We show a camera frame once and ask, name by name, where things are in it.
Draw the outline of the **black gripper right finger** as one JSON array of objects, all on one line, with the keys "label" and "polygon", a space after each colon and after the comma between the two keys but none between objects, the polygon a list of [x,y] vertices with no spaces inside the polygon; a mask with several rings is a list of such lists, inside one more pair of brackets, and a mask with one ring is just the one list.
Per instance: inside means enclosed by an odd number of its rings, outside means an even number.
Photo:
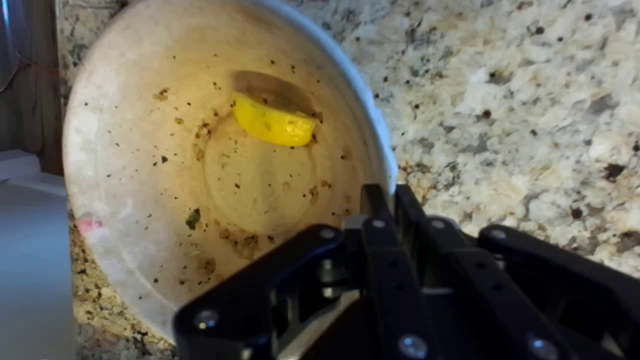
[{"label": "black gripper right finger", "polygon": [[469,236],[407,186],[395,211],[422,289],[461,309],[488,360],[640,360],[640,280],[508,225]]}]

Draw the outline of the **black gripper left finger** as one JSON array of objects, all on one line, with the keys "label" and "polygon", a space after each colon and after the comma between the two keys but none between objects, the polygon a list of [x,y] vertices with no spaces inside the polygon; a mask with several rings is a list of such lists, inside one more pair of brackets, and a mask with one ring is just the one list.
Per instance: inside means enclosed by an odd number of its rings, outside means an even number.
[{"label": "black gripper left finger", "polygon": [[362,187],[362,214],[314,224],[183,306],[180,360],[440,360],[410,187]]}]

